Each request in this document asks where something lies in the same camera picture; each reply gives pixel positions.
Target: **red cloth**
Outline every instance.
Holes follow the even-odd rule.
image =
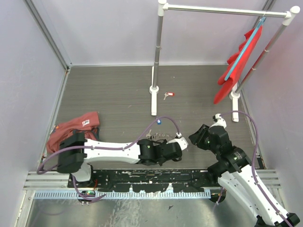
[[[246,44],[246,42],[250,38],[253,31],[254,31],[254,29],[250,30],[249,32],[247,32],[244,35],[246,39],[239,46],[239,51],[227,60],[227,63],[229,64],[229,66],[227,67],[226,72],[218,80],[218,84],[223,85],[223,87],[219,90],[219,92],[214,97],[214,104],[217,104],[220,101],[222,101],[230,93],[230,91],[232,90],[232,87],[238,82],[238,80],[241,76],[241,73],[244,70],[244,67],[245,67],[245,65],[246,65],[246,63],[247,63],[247,61],[250,57],[250,54],[254,50],[254,48],[255,48],[255,46],[256,46],[256,44],[257,44],[257,42],[258,42],[258,40],[261,36],[262,26],[258,29],[257,33],[253,37],[252,41],[250,42],[250,44],[247,47],[244,54],[242,55],[241,59],[239,60],[239,62],[237,64],[237,66],[235,67],[235,69],[231,73],[230,77],[227,79],[227,81],[225,81],[224,79],[225,79],[225,76],[227,75],[227,73],[229,72],[229,69],[232,67],[233,63],[236,61],[237,57],[241,53],[241,50],[243,49],[244,45]]]
[[[59,150],[60,143],[73,135],[73,130],[88,130],[85,132],[85,138],[97,140],[91,130],[100,125],[97,112],[86,113],[81,117],[74,118],[69,122],[61,123],[55,126],[50,138],[46,144],[47,152],[54,153]]]

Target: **hanger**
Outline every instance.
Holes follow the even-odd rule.
[[[252,39],[255,37],[257,31],[259,30],[259,28],[262,26],[262,24],[264,23],[266,17],[262,17],[259,21],[259,23],[257,24],[255,30],[253,31],[253,33],[251,34],[250,38],[248,39],[248,41],[246,42],[246,44],[244,45],[244,47],[241,50],[241,53],[238,55],[237,59],[235,60],[235,62],[233,63],[231,69],[228,71],[228,73],[226,74],[224,80],[227,81],[227,79],[231,76],[231,73],[233,72],[233,70],[235,69],[235,67],[237,66],[237,64],[239,63],[242,55],[245,53],[247,47],[249,46],[249,44],[251,43]]]

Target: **wood-grain floor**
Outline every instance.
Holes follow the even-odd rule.
[[[231,110],[227,97],[213,104],[219,90],[218,78],[224,65],[211,66],[161,66],[159,72],[158,116],[168,115],[180,126],[183,136],[196,132],[205,123],[212,124],[212,116]],[[107,142],[130,142],[136,139],[155,118],[151,116],[151,66],[73,67],[67,80],[57,123],[69,121],[86,112],[98,111],[100,138]],[[163,100],[165,92],[174,97]],[[246,119],[240,122],[225,118],[227,131],[235,146],[250,157],[253,144]],[[174,135],[173,124],[163,120],[152,127],[152,134]],[[207,168],[215,163],[210,151],[193,145],[183,152],[180,162],[168,161],[162,168]],[[131,165],[119,162],[95,163],[94,168],[159,168],[159,166]]]

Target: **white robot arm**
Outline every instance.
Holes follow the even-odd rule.
[[[162,165],[168,160],[180,161],[182,151],[188,146],[184,137],[175,138],[170,141],[164,140],[155,144],[148,139],[139,140],[128,147],[130,143],[108,143],[84,138],[84,133],[75,135],[64,140],[60,148],[73,146],[84,146],[83,149],[73,149],[61,153],[58,158],[57,172],[72,174],[77,182],[85,182],[91,179],[92,166],[90,164],[98,161],[121,161],[130,164]]]
[[[195,134],[189,136],[191,142],[198,148],[210,150],[216,155],[218,162],[207,169],[209,179],[212,182],[218,182],[233,195],[251,214],[256,221],[256,227],[287,227],[290,226],[289,224],[296,226],[300,222],[298,216],[288,213],[276,201],[256,171],[252,169],[251,160],[246,153],[241,148],[232,145],[225,130],[225,120],[220,114],[216,114],[213,120],[212,126],[202,125]]]

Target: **white wall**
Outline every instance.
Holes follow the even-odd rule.
[[[64,70],[22,0],[0,1],[0,226],[16,220]]]
[[[258,125],[265,163],[278,172],[287,208],[303,221],[303,2],[277,1],[273,10],[284,11],[295,5],[301,7],[301,13],[255,71],[244,94]],[[251,61],[281,22],[274,18],[266,21]]]
[[[152,64],[157,0],[42,0],[73,65]],[[265,0],[168,0],[171,4],[260,10]],[[168,11],[162,64],[223,64],[255,17]]]

